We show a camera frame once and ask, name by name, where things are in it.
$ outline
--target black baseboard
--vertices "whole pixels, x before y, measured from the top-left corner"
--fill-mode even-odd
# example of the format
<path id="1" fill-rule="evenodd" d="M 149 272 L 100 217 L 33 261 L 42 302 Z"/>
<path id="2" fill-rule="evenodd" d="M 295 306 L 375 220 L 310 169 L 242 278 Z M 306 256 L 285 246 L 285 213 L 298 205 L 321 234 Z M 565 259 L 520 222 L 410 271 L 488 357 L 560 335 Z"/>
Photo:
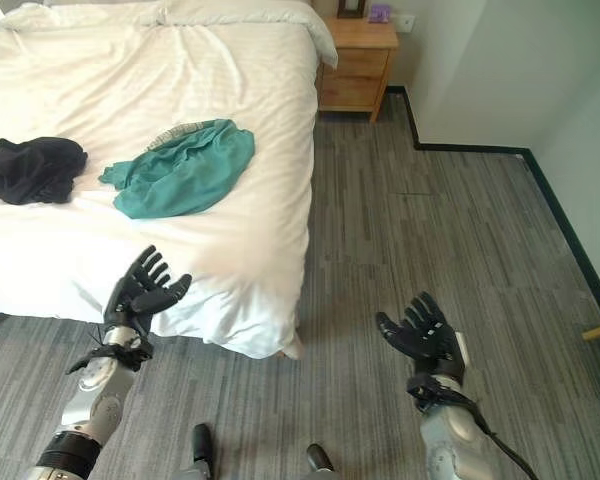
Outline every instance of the black baseboard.
<path id="1" fill-rule="evenodd" d="M 529 171 L 533 175 L 542 195 L 544 196 L 553 217 L 556 219 L 564 238 L 573 253 L 573 256 L 582 271 L 585 281 L 591 290 L 591 294 L 598 304 L 600 309 L 600 277 L 593 268 L 591 260 L 584 247 L 580 243 L 578 236 L 576 235 L 571 222 L 567 218 L 566 213 L 562 209 L 556 194 L 554 193 L 547 177 L 544 176 L 540 165 L 533 156 L 533 153 L 529 148 L 525 147 L 509 147 L 509 146 L 495 146 L 495 145 L 455 145 L 447 143 L 420 143 L 418 136 L 418 130 L 416 128 L 416 122 L 413 117 L 413 111 L 411 110 L 411 102 L 409 101 L 409 95 L 406 89 L 402 86 L 390 86 L 387 88 L 388 93 L 399 93 L 403 96 L 404 102 L 407 108 L 407 115 L 409 117 L 409 126 L 411 128 L 411 135 L 413 137 L 413 146 L 416 150 L 434 150 L 434 151 L 446 151 L 446 152 L 479 152 L 479 153 L 505 153 L 513 155 L 522 155 L 524 158 Z"/>

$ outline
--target white bedsheet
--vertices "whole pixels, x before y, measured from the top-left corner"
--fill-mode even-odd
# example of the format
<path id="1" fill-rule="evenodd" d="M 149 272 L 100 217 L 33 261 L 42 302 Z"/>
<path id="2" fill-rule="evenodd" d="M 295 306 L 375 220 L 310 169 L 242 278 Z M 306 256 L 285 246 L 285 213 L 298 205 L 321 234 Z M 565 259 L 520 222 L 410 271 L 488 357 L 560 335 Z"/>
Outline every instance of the white bedsheet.
<path id="1" fill-rule="evenodd" d="M 308 243 L 317 54 L 298 24 L 0 32 L 0 137 L 71 138 L 89 154 L 66 205 L 0 201 L 0 312 L 101 322 L 149 244 L 193 284 L 159 335 L 254 358 L 287 347 Z M 98 181 L 179 123 L 230 118 L 255 135 L 234 190 L 209 210 L 130 220 Z"/>

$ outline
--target gray carpet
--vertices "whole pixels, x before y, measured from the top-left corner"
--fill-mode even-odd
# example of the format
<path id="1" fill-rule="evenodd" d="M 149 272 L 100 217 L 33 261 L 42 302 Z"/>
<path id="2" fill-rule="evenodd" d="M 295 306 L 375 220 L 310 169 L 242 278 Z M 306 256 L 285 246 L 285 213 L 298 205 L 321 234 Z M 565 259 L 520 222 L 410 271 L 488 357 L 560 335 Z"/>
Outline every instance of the gray carpet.
<path id="1" fill-rule="evenodd" d="M 372 322 L 431 291 L 465 332 L 467 393 L 540 478 L 600 479 L 600 314 L 524 162 L 413 150 L 402 98 L 376 125 L 324 116 L 315 130 L 311 244 L 299 305 L 301 362 L 250 360 L 154 338 L 94 479 L 166 479 L 189 433 L 213 426 L 220 479 L 298 479 L 321 442 L 345 479 L 425 479 L 409 362 Z M 0 479 L 35 461 L 70 398 L 63 370 L 87 324 L 0 325 Z M 488 449 L 499 478 L 525 478 Z"/>

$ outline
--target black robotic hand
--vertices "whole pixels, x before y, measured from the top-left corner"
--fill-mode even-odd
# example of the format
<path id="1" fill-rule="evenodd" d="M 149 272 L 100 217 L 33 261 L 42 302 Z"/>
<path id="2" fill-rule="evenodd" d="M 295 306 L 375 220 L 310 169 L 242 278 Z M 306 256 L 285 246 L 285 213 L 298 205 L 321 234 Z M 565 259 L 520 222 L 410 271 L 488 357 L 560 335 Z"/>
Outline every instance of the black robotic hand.
<path id="1" fill-rule="evenodd" d="M 386 313 L 376 314 L 385 340 L 415 360 L 416 374 L 446 375 L 462 385 L 465 365 L 458 339 L 433 297 L 421 292 L 411 300 L 405 315 L 398 326 Z"/>
<path id="2" fill-rule="evenodd" d="M 166 262 L 151 245 L 118 280 L 105 310 L 105 327 L 129 326 L 142 336 L 151 329 L 151 317 L 178 303 L 191 285 L 191 275 L 183 275 L 168 287 Z"/>

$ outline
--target bed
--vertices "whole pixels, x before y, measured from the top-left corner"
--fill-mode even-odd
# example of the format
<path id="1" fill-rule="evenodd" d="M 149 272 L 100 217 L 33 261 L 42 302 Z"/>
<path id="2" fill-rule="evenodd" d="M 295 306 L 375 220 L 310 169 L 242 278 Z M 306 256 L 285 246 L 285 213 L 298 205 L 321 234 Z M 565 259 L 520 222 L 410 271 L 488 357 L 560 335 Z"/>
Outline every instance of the bed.
<path id="1" fill-rule="evenodd" d="M 24 5 L 0 21 L 0 138 L 70 138 L 88 152 L 67 204 L 0 200 L 0 312 L 102 322 L 112 287 L 154 244 L 186 297 L 154 317 L 253 358 L 297 358 L 320 59 L 337 55 L 310 6 L 167 0 Z M 98 180 L 171 127 L 228 118 L 255 137 L 208 210 L 132 220 Z"/>

